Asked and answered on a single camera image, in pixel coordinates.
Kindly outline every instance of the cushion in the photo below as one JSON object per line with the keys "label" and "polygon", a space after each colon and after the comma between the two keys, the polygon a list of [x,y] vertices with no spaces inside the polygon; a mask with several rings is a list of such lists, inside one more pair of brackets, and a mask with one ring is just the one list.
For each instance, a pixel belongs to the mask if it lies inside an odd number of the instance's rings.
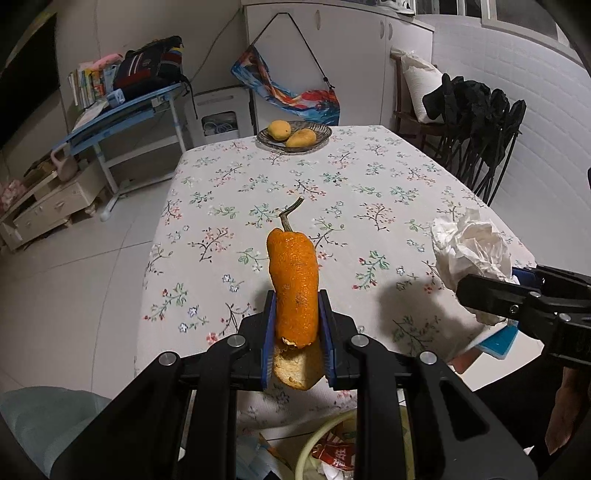
{"label": "cushion", "polygon": [[423,60],[413,53],[404,54],[401,57],[401,62],[402,73],[408,85],[417,120],[422,124],[442,124],[441,115],[435,120],[431,120],[423,105],[423,97],[441,86],[441,72],[427,60]]}
{"label": "cushion", "polygon": [[29,458],[49,476],[57,457],[109,402],[85,391],[28,387],[0,395],[0,415]]}

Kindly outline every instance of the screw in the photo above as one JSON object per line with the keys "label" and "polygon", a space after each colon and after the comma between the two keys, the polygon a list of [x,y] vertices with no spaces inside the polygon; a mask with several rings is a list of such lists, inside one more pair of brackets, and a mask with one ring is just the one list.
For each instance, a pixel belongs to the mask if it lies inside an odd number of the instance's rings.
{"label": "screw", "polygon": [[433,352],[423,352],[418,356],[424,364],[432,365],[437,361],[437,355]]}
{"label": "screw", "polygon": [[351,337],[351,343],[355,346],[368,346],[369,338],[365,335],[353,335]]}
{"label": "screw", "polygon": [[228,345],[238,348],[246,343],[246,339],[242,335],[232,335],[228,338]]}
{"label": "screw", "polygon": [[158,362],[160,365],[164,365],[165,367],[170,367],[173,363],[177,361],[177,356],[172,352],[164,352],[162,355],[158,357]]}

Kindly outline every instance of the white tablecloth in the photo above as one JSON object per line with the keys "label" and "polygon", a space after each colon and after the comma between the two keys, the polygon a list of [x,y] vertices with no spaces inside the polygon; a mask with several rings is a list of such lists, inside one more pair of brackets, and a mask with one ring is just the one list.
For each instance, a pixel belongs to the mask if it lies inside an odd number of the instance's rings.
{"label": "white tablecloth", "polygon": [[[451,359],[490,335],[437,275],[430,224],[479,207],[509,243],[514,266],[534,258],[492,209],[383,127],[333,128],[323,148],[282,154],[254,137],[183,155],[146,268],[136,371],[162,351],[205,351],[259,312],[272,290],[265,246],[297,196],[294,230],[316,246],[320,288],[333,310],[387,348]],[[276,379],[241,393],[241,428],[303,422],[355,406],[325,381],[308,392]]]}

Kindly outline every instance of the white wall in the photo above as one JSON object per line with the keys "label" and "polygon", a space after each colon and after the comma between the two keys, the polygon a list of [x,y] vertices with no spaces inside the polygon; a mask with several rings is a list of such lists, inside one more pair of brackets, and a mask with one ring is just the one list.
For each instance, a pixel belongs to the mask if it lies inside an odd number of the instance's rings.
{"label": "white wall", "polygon": [[[64,120],[59,104],[60,95],[52,96],[40,107],[2,149],[13,176],[21,175],[28,166],[63,138],[72,127],[75,115],[68,74],[83,61],[94,61],[109,53],[125,54],[156,38],[180,35],[183,39],[183,69],[191,78],[203,61],[213,39],[236,10],[239,0],[54,0],[58,4],[56,50],[60,76],[60,94],[65,110]],[[234,85],[238,81],[230,67],[246,48],[246,33],[242,14],[235,18],[218,40],[207,63],[193,82],[195,92]],[[177,104],[182,115],[182,102]],[[145,122],[118,138],[106,142],[106,155],[155,138],[173,135],[171,122],[162,121],[156,128]],[[178,146],[164,148],[144,161],[159,161],[163,157],[178,161]]]}
{"label": "white wall", "polygon": [[524,99],[522,135],[492,207],[540,264],[591,274],[591,79],[532,41],[480,20],[420,15],[435,27],[433,63],[453,78]]}

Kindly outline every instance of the pink item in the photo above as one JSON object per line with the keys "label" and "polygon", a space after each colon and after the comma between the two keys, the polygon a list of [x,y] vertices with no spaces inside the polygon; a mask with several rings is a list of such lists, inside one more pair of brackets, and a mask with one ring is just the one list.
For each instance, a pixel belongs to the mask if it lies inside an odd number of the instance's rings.
{"label": "pink item", "polygon": [[5,212],[10,210],[10,207],[27,192],[26,187],[19,181],[13,180],[10,182],[2,192],[2,208]]}
{"label": "pink item", "polygon": [[114,63],[120,62],[123,60],[123,55],[121,53],[110,53],[105,57],[102,57],[100,60],[94,62],[89,68],[91,70],[102,70],[109,65],[113,65]]}

